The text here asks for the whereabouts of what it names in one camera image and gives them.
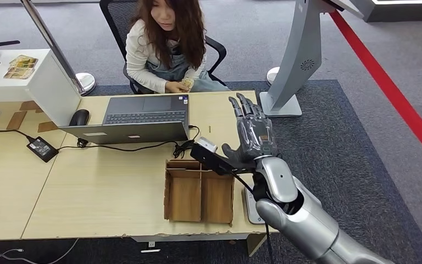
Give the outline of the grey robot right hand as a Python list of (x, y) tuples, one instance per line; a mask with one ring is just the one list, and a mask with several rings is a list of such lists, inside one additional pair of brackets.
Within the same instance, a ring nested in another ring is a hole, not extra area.
[(250, 163), (262, 157), (278, 155), (272, 122), (261, 107), (241, 93), (229, 97), (229, 102), (234, 108), (240, 145), (233, 150), (228, 144), (222, 144), (224, 155), (238, 163)]

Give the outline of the person's right hand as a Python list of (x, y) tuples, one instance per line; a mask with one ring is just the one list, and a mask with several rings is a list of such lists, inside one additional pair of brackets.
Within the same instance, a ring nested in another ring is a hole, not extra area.
[(183, 92), (189, 91), (187, 86), (185, 86), (181, 82), (176, 82), (176, 81), (167, 81), (165, 83), (165, 89), (169, 93), (183, 93)]

